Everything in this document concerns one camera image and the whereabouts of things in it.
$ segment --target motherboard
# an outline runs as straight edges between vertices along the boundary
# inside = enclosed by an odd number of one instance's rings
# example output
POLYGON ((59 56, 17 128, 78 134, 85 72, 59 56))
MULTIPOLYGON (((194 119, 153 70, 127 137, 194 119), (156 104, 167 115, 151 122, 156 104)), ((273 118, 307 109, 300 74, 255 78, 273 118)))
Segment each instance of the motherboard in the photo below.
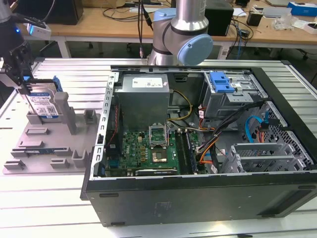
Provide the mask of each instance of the motherboard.
POLYGON ((160 129, 124 132, 122 156, 110 158, 107 171, 112 176, 194 174, 199 146, 196 132, 160 129))

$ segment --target table surface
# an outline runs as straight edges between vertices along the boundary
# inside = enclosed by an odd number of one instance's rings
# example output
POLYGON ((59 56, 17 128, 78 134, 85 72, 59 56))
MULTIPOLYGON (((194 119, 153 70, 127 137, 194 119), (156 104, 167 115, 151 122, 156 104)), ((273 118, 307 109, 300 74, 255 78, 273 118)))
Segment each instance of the table surface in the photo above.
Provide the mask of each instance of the table surface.
MULTIPOLYGON (((296 2, 308 2, 307 0, 298 0, 296 2)), ((244 9, 245 12, 250 11, 250 9, 254 6, 270 6, 262 0, 251 0, 248 6, 244 9)), ((235 19, 246 24, 247 16, 244 17, 235 17, 235 19)), ((295 16, 301 20, 305 21, 314 21, 314 17, 302 17, 295 16)), ((309 34, 303 29, 294 28, 294 30, 281 30, 276 31, 272 27, 273 19, 262 17, 261 22, 258 27, 251 26, 254 36, 250 40, 250 42, 261 42, 261 43, 285 43, 285 44, 317 44, 317 35, 309 34)), ((248 27, 239 25, 240 28, 248 29, 248 27)), ((230 36, 236 36, 236 30, 234 26, 230 26, 229 32, 230 36)))
MULTIPOLYGON (((261 0, 251 0, 248 6, 244 9, 250 11, 254 6, 269 6, 267 3, 261 0)), ((119 9, 117 11, 126 11, 127 8, 119 9)), ((115 12, 113 17, 128 17, 133 16, 136 13, 115 12)), ((235 17, 241 22, 246 23, 247 16, 235 17)), ((300 17, 300 19, 313 21, 313 17, 300 17)), ((302 29, 295 28, 294 30, 276 31, 273 29, 271 23, 272 19, 262 18, 258 27, 251 27, 254 32, 253 38, 250 42, 261 43, 285 43, 285 44, 310 44, 315 45, 317 43, 317 36, 307 33, 302 29)), ((77 37, 122 37, 122 38, 138 38, 138 29, 136 22, 119 22, 103 16, 101 8, 84 8, 84 14, 77 25, 60 25, 50 24, 53 36, 77 36, 77 37)), ((143 28, 143 38, 152 38, 152 30, 145 24, 143 28)), ((236 30, 233 26, 230 26, 228 35, 226 37, 213 36, 214 41, 235 41, 236 30)))
MULTIPOLYGON (((101 110, 110 65, 142 65, 141 59, 45 59, 34 75, 57 75, 76 113, 101 110)), ((261 67, 290 105, 317 135, 317 91, 280 61, 207 60, 213 67, 261 67)), ((10 159, 26 123, 28 106, 13 95, 0 110, 0 166, 10 159)), ((0 237, 197 238, 251 234, 262 238, 316 238, 317 198, 285 218, 104 228, 89 201, 79 198, 83 174, 3 175, 0 171, 0 237)))

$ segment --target blue box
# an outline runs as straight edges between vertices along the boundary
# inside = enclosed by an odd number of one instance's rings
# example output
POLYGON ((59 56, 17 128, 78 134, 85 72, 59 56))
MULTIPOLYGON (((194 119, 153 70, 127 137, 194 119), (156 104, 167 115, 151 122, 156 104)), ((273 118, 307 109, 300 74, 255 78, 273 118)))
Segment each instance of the blue box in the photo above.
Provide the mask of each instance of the blue box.
POLYGON ((287 7, 292 9, 292 15, 317 16, 317 5, 313 3, 297 4, 295 2, 289 2, 287 7))

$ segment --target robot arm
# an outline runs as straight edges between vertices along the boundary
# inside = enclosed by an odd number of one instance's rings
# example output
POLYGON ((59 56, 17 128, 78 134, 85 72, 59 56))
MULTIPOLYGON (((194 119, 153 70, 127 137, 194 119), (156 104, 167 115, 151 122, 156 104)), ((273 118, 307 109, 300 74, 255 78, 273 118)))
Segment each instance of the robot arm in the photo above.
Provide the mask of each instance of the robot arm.
POLYGON ((206 34, 206 0, 177 0, 175 8, 154 14, 151 65, 197 65, 212 51, 212 38, 206 34))
POLYGON ((34 59, 31 49, 16 26, 17 23, 28 23, 28 30, 42 29, 46 35, 50 35, 50 29, 45 23, 35 18, 12 14, 9 2, 0 0, 0 57, 3 57, 3 67, 0 68, 0 81, 6 86, 25 90, 24 76, 33 79, 31 66, 34 59))

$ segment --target circuit board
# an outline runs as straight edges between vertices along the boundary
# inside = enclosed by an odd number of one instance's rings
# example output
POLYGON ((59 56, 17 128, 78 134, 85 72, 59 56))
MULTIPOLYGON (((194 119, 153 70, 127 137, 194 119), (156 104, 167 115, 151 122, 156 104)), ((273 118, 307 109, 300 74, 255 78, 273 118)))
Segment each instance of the circuit board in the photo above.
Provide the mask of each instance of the circuit board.
MULTIPOLYGON (((160 133, 153 133, 152 140, 160 141, 164 138, 160 133)), ((196 133, 189 134, 192 148, 199 145, 196 133)), ((175 132, 168 134, 168 146, 166 149, 150 147, 149 132, 127 131, 123 136, 123 153, 120 157, 118 168, 120 169, 173 169, 180 173, 175 132)))

